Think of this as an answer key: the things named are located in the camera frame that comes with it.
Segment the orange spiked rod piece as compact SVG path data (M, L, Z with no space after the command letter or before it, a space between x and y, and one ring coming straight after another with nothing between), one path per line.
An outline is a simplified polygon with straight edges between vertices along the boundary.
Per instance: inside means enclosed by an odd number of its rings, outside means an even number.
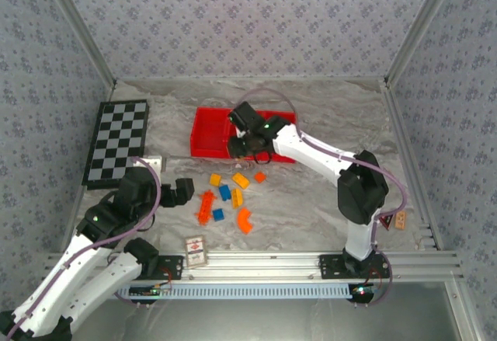
M196 213L200 225L206 225L212 218L212 206L216 197L211 190L207 190L200 195L200 209Z

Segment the yellow long lego brick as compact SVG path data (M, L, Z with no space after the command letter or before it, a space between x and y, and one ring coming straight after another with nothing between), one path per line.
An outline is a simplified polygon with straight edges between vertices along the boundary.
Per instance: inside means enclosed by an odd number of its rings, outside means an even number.
M242 189L246 189L250 185L250 181L248 178L243 176L240 172L236 172L232 177L232 181L240 186Z

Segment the orange curved lego piece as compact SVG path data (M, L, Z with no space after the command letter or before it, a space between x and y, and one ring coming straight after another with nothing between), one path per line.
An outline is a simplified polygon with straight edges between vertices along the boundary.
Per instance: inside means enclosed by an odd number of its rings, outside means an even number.
M247 235L252 230L252 224L250 222L251 215L252 215L252 212L250 210L248 210L246 207L243 207L238 212L238 216L237 216L238 228L245 235Z

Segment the playing card box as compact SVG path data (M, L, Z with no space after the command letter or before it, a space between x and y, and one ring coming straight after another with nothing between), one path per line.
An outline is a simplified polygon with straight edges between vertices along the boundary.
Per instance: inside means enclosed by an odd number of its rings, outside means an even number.
M206 266L208 262L205 238L202 235L185 238L186 265L189 268Z

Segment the black and grey chessboard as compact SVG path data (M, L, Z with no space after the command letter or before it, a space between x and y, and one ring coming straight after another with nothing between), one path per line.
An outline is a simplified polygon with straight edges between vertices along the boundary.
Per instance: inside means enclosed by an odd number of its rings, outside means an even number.
M116 188L144 154L149 105L145 99L102 102L85 164L82 185L89 190Z

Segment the left circuit board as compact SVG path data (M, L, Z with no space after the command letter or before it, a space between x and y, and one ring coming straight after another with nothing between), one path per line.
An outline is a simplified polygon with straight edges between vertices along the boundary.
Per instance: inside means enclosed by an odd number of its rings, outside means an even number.
M144 287L130 287L128 295L130 298L159 298L166 295L171 290L170 286L153 285Z

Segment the grey metal sheet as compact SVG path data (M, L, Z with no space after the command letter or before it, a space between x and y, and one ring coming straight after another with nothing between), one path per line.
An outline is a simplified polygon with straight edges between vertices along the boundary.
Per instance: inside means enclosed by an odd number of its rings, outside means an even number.
M108 301L73 341L473 341L440 291L370 308L340 300Z

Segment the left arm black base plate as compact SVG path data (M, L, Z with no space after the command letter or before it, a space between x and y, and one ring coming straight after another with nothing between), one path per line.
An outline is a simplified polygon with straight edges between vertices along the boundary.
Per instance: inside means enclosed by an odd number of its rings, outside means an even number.
M184 257L181 255L160 255L145 266L137 280L181 280L183 260Z

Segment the aluminium front rail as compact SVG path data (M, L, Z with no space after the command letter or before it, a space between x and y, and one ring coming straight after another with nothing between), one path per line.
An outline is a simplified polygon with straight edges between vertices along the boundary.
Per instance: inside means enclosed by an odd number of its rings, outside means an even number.
M184 268L180 283L261 284L321 282L320 252L210 251L207 265ZM464 278L451 251L386 252L391 277L399 283L444 282Z

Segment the aluminium side rail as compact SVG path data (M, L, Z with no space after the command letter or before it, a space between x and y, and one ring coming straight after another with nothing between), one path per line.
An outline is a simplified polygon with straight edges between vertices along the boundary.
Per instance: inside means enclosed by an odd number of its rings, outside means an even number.
M395 140L398 146L398 152L401 158L402 167L405 173L405 178L408 185L408 192L411 203L415 212L426 226L431 231L431 237L422 237L423 245L426 250L444 250L442 236L436 223L436 217L431 208L430 200L426 193L426 188L422 180L422 174L419 170L419 165L415 157L415 152L412 148L411 141L408 137L408 131L405 126L401 110L394 92L389 84L384 80L380 80L381 92L384 96L385 108L391 120L391 127L395 135Z

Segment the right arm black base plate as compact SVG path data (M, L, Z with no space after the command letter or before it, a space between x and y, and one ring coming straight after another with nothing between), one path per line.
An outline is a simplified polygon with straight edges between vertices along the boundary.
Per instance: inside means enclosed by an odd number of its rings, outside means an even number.
M390 277L386 259L375 252L363 261L345 251L340 254L323 254L319 256L318 266L322 279L366 279L370 274L374 278Z

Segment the aluminium corner post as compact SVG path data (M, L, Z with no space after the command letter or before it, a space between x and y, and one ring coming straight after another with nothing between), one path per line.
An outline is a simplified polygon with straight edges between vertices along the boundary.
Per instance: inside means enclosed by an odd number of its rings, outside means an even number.
M94 41L89 28L86 26L84 19L78 12L73 0L55 0L57 6L63 12L64 17L68 21L73 33L86 52L93 66L95 67L99 77L108 88L113 88L115 78L107 65L103 54Z
M384 77L389 89L397 84L443 2L444 0L424 0Z

